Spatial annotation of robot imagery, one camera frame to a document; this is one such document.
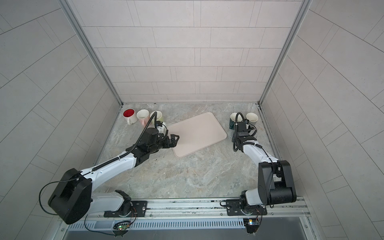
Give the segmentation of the dark green mug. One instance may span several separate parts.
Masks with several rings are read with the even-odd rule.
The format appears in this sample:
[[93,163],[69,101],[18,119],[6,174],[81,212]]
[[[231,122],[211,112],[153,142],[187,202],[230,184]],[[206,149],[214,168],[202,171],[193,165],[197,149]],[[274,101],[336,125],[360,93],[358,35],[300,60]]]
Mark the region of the dark green mug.
[[235,120],[239,122],[242,122],[243,121],[243,118],[242,118],[242,115],[239,114],[237,115],[237,113],[232,113],[231,116],[230,116],[230,122],[229,122],[229,128],[230,130],[233,130],[234,127],[235,127]]

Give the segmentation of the grey mug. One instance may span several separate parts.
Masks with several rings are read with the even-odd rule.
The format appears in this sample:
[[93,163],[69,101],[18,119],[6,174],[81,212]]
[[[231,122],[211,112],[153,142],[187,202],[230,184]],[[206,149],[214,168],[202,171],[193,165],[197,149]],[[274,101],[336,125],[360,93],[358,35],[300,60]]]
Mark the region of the grey mug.
[[249,123],[252,123],[252,124],[256,123],[259,120],[258,115],[255,113],[248,113],[246,115],[246,118],[249,121]]

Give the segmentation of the light green mug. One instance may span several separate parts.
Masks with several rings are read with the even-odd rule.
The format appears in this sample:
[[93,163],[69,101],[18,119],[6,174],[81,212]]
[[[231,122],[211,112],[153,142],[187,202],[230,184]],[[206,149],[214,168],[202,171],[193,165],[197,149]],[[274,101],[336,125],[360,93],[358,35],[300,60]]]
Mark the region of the light green mug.
[[160,112],[160,111],[153,111],[150,114],[150,117],[152,117],[153,115],[156,115],[156,116],[152,118],[152,124],[155,124],[155,122],[163,122],[164,121],[163,113],[162,112]]

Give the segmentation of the pink mug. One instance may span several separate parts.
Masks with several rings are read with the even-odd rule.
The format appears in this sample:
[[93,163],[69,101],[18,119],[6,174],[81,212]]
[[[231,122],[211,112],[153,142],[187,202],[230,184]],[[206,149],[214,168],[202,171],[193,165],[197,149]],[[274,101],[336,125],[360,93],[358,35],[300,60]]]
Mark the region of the pink mug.
[[150,119],[150,112],[148,110],[140,110],[137,112],[137,118],[141,125],[145,127]]

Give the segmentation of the white mug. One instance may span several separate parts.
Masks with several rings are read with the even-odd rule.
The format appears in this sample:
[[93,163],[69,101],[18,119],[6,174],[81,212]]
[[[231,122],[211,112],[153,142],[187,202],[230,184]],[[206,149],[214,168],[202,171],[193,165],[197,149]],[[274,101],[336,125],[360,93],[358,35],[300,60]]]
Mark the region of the white mug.
[[134,109],[127,109],[123,112],[123,116],[128,125],[133,125],[138,121],[137,113]]

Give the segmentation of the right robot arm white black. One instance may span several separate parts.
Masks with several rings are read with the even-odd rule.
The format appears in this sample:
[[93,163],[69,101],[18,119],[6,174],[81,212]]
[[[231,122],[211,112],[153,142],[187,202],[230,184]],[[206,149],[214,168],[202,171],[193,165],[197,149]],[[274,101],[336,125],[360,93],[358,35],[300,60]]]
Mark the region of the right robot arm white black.
[[246,215],[264,214],[266,206],[294,203],[297,193],[291,165],[270,155],[255,138],[256,127],[237,113],[233,124],[233,150],[241,151],[258,165],[258,186],[243,191],[241,210]]

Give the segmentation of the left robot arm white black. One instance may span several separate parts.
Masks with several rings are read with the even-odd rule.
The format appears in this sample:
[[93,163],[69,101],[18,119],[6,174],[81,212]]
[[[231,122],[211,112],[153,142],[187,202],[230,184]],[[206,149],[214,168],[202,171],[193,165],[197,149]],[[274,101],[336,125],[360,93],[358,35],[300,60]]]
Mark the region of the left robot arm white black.
[[120,173],[133,169],[160,149],[177,146],[178,135],[161,134],[148,128],[138,141],[119,156],[92,168],[66,171],[48,200],[49,207],[66,224],[74,224],[87,214],[103,212],[105,217],[126,217],[133,210],[131,197],[124,191],[95,193],[100,185]]

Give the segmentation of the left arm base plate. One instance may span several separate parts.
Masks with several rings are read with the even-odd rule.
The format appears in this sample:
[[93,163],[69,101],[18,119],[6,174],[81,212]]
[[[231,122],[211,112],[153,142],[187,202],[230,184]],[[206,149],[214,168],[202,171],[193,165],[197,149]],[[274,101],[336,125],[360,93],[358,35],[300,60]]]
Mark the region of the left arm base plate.
[[147,206],[147,201],[126,202],[117,211],[104,212],[104,218],[141,218],[145,216]]

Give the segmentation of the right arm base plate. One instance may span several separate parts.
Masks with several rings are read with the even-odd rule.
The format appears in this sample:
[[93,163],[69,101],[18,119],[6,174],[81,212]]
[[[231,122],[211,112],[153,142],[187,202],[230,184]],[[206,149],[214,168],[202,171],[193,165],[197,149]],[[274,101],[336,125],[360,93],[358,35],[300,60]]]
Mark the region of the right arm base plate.
[[246,201],[239,199],[221,201],[220,206],[226,209],[228,216],[266,216],[268,214],[264,205],[250,206]]

